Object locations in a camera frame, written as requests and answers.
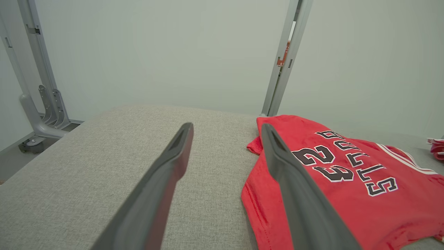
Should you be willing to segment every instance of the basketball jersey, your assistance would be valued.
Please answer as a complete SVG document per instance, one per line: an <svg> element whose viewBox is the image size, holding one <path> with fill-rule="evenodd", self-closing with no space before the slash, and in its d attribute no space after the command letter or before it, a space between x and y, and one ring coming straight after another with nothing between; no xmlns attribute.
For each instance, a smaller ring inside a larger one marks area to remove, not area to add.
<svg viewBox="0 0 444 250"><path fill-rule="evenodd" d="M280 187L262 150L264 123L276 129L363 249L400 249L444 235L444 177L419 167L408 153L346 138L297 116L260 117L257 123L259 137L247 147L260 156L242 202L259 250L293 249Z"/></svg>

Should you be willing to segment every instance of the folded red and white cloth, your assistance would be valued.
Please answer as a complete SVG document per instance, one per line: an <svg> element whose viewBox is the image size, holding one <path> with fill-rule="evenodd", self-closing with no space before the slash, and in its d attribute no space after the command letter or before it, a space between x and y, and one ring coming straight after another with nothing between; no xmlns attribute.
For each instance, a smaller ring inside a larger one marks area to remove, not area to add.
<svg viewBox="0 0 444 250"><path fill-rule="evenodd" d="M430 152L439 160L444 161L444 139L427 138L427 143L432 145Z"/></svg>
<svg viewBox="0 0 444 250"><path fill-rule="evenodd" d="M268 172L262 124L273 125L364 250L396 250L444 236L444 176L421 168L407 152L340 135L297 116L260 117L259 154L242 202L259 250L293 249L279 184Z"/></svg>

